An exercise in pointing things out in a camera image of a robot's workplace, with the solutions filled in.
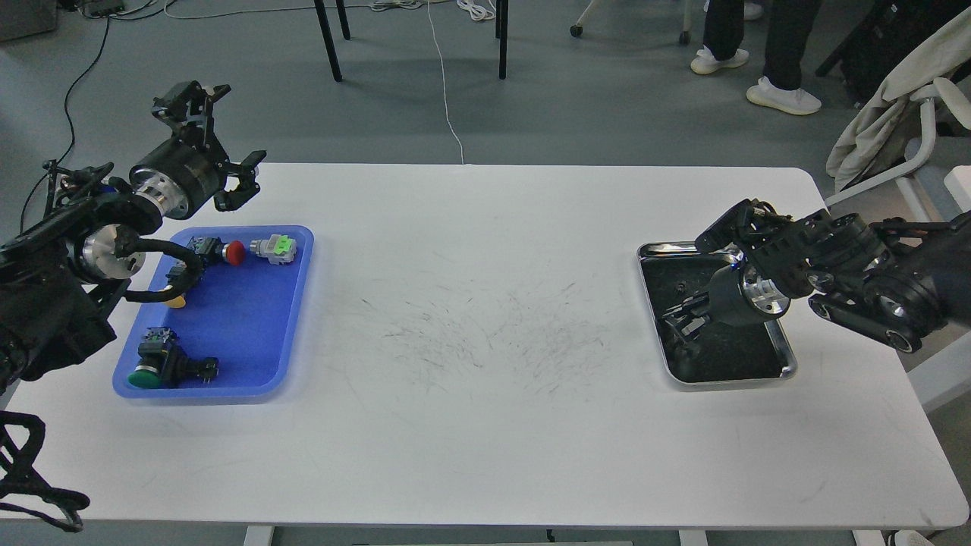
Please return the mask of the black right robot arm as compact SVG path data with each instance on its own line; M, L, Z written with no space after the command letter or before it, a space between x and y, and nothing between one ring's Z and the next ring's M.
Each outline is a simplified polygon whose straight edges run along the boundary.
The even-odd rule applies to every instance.
M819 318L903 353L946 325L969 325L970 217L866 222L825 209L795 220L744 199L694 242L701 253L735 248L738 263L666 309L658 323L687 345L710 324L765 324L807 298Z

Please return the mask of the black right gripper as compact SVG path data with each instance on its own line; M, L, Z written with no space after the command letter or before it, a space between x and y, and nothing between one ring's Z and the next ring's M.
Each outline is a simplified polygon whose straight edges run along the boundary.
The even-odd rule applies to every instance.
M790 304L790 297L752 265L728 265L715 271L707 293L691 294L665 311L665 344L694 343L713 321L730 326L765 324L786 315Z

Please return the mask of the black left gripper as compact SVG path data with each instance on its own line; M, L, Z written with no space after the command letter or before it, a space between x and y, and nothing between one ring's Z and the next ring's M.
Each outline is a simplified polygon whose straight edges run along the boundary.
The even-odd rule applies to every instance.
M190 80L153 100L150 113L170 127L176 140L164 141L142 158L129 180L164 217L187 220L212 196L216 211L233 212L260 193L256 177L267 151L252 151L237 165L224 155L192 148L214 146L214 104L230 91L229 84L207 87Z

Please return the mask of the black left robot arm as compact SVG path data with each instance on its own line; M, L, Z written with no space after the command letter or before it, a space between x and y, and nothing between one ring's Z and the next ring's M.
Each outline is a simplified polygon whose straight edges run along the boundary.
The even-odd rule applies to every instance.
M233 163L214 131L228 84L175 84L152 115L171 136L130 170L112 163L69 170L45 163L44 218L2 246L2 387L80 364L117 335L119 300L172 302L217 262L240 264L245 246L205 238L180 245L152 238L164 218L187 220L206 202L235 211L259 193L266 152Z

